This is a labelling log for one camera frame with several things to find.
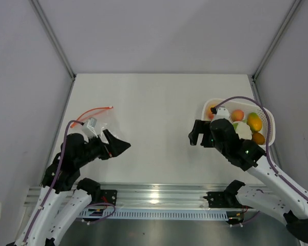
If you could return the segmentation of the white cauliflower green leaves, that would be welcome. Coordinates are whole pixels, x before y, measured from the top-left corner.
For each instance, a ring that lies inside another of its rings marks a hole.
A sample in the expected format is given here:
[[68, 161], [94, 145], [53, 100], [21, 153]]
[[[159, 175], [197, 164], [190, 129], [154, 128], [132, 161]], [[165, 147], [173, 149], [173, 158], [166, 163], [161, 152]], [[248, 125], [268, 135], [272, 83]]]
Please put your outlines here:
[[245, 140], [252, 139], [252, 131], [250, 129], [250, 126], [245, 122], [242, 121], [233, 122], [233, 127], [240, 139], [245, 139]]

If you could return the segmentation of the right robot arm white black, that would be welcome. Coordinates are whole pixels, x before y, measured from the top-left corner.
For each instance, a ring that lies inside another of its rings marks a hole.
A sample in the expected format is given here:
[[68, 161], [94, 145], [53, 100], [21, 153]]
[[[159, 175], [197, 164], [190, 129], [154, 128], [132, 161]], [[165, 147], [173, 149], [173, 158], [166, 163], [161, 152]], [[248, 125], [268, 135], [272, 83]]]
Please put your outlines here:
[[265, 213], [286, 226], [298, 240], [308, 243], [308, 191], [292, 180], [252, 140], [240, 139], [227, 119], [195, 120], [188, 138], [195, 146], [202, 134], [201, 146], [217, 149], [233, 166], [254, 176], [273, 193], [252, 190], [245, 183], [233, 181], [225, 190], [224, 201], [230, 207], [239, 203]]

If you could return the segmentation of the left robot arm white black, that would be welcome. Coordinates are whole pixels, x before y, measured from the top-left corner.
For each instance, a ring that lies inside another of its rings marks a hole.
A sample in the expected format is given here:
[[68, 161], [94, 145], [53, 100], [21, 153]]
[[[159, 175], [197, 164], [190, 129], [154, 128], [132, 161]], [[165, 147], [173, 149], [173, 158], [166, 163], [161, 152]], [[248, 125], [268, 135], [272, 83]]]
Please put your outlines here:
[[80, 169], [90, 162], [118, 157], [131, 144], [104, 130], [108, 142], [99, 136], [84, 140], [79, 133], [65, 134], [61, 150], [46, 169], [42, 187], [31, 217], [12, 245], [59, 245], [79, 214], [88, 206], [115, 206], [101, 202], [101, 185], [90, 179], [79, 181], [70, 200], [62, 203], [80, 177]]

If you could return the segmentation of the clear zip bag orange zipper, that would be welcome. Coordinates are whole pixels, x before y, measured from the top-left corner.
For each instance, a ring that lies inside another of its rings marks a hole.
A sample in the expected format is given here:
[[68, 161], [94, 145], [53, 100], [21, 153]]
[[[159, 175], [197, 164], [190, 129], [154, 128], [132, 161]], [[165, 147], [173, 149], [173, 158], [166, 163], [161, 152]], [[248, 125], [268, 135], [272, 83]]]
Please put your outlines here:
[[[80, 121], [84, 124], [84, 122], [91, 117], [97, 120], [95, 131], [97, 133], [97, 137], [99, 137], [103, 142], [106, 140], [103, 134], [103, 130], [105, 129], [108, 129], [115, 136], [115, 138], [120, 140], [125, 139], [124, 134], [120, 129], [113, 106], [89, 109], [82, 113], [76, 121]], [[70, 129], [73, 133], [82, 133], [86, 136], [82, 131], [82, 126], [83, 125], [74, 122], [71, 124]]]

